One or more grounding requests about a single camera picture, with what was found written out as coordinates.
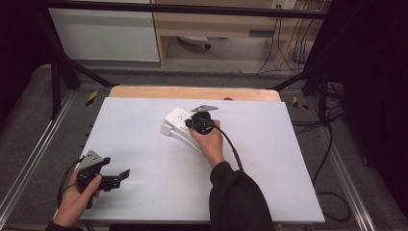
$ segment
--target white cabinet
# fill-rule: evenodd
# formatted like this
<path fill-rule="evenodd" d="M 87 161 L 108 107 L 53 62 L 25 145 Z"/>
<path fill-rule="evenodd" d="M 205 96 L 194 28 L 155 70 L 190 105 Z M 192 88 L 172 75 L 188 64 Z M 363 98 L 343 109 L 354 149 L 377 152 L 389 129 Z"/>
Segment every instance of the white cabinet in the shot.
<path fill-rule="evenodd" d="M 50 12 L 65 53 L 74 60 L 159 61 L 152 13 L 65 9 Z"/>

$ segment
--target white object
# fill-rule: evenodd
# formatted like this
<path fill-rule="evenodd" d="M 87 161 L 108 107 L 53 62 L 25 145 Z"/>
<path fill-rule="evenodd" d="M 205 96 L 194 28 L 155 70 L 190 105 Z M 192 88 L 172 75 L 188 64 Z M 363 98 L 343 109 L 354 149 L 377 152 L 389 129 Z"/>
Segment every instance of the white object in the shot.
<path fill-rule="evenodd" d="M 192 114 L 182 109 L 181 107 L 175 108 L 171 113 L 165 117 L 166 124 L 170 125 L 175 134 L 180 136 L 188 144 L 192 145 L 196 150 L 200 150 L 200 145 L 190 135 L 189 128 L 186 126 L 186 119 L 191 118 Z"/>
<path fill-rule="evenodd" d="M 282 6 L 283 10 L 293 10 L 296 0 L 285 0 L 285 3 Z"/>
<path fill-rule="evenodd" d="M 208 222 L 211 167 L 207 159 L 161 133 L 175 107 L 218 105 L 212 118 L 235 145 L 245 172 L 259 185 L 276 223 L 324 222 L 284 103 L 106 98 L 84 153 L 111 157 L 102 174 L 131 169 L 120 189 L 102 192 L 82 221 Z M 225 159 L 238 169 L 228 142 Z"/>
<path fill-rule="evenodd" d="M 203 45 L 207 49 L 211 48 L 211 44 L 210 42 L 208 42 L 208 39 L 206 37 L 177 37 L 177 38 L 189 44 Z"/>
<path fill-rule="evenodd" d="M 193 147 L 195 150 L 201 152 L 201 150 L 196 146 L 196 144 L 192 143 L 192 142 L 190 141 L 190 139 L 186 139 L 184 136 L 182 136 L 182 135 L 178 134 L 177 132 L 175 132 L 175 131 L 173 130 L 173 128 L 171 127 L 171 125 L 163 124 L 162 134 L 165 135 L 165 136 L 168 136 L 168 137 L 172 134 L 172 135 L 174 135 L 174 136 L 180 138 L 181 140 L 185 141 L 185 142 L 188 143 L 189 145 L 191 145 L 191 147 Z"/>

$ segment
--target black clamp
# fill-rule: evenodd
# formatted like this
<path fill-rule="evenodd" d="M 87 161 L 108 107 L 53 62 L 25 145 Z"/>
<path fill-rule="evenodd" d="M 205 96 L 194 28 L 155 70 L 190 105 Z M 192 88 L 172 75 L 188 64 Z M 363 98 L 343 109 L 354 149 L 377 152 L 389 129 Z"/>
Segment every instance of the black clamp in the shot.
<path fill-rule="evenodd" d="M 216 110 L 217 107 L 202 105 L 197 107 L 192 112 L 195 112 L 191 118 L 186 119 L 186 127 L 194 129 L 201 135 L 207 135 L 214 129 L 214 121 L 211 119 L 211 115 L 208 111 Z"/>
<path fill-rule="evenodd" d="M 80 165 L 78 166 L 79 172 L 77 176 L 77 182 L 80 189 L 80 193 L 89 185 L 89 183 L 100 175 L 100 171 L 103 166 L 111 162 L 110 157 L 101 158 L 94 151 L 90 150 L 84 157 Z M 129 177 L 130 169 L 127 169 L 120 173 L 118 176 L 102 176 L 101 183 L 98 187 L 99 191 L 109 192 L 112 189 L 119 189 L 120 182 Z M 90 198 L 87 205 L 87 209 L 92 207 L 93 197 Z"/>

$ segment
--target person's right hand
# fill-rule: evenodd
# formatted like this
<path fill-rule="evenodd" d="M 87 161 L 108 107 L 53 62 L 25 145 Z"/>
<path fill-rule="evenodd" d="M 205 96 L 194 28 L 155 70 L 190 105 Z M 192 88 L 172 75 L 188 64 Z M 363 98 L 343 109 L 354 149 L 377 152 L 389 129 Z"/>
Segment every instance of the person's right hand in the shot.
<path fill-rule="evenodd" d="M 219 120 L 214 120 L 214 124 L 220 127 Z M 217 128 L 214 128 L 207 135 L 201 135 L 191 128 L 190 134 L 200 145 L 201 151 L 207 157 L 207 160 L 212 168 L 214 168 L 220 162 L 225 161 L 224 157 L 222 156 L 223 137 Z"/>

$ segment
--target person's left hand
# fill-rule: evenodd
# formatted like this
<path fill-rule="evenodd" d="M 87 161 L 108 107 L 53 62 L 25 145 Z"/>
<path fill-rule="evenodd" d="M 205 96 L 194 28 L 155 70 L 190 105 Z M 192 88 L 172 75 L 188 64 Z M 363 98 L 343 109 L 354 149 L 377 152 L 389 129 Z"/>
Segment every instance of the person's left hand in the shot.
<path fill-rule="evenodd" d="M 78 170 L 75 170 L 69 179 L 68 186 L 75 184 L 77 175 Z M 95 197 L 98 196 L 99 192 L 96 190 L 101 180 L 101 175 L 95 176 L 82 193 L 78 192 L 75 185 L 66 189 L 63 201 L 61 202 L 60 208 L 58 208 L 57 215 L 54 217 L 53 222 L 67 228 L 77 227 L 78 220 L 87 208 L 89 199 L 94 195 Z"/>

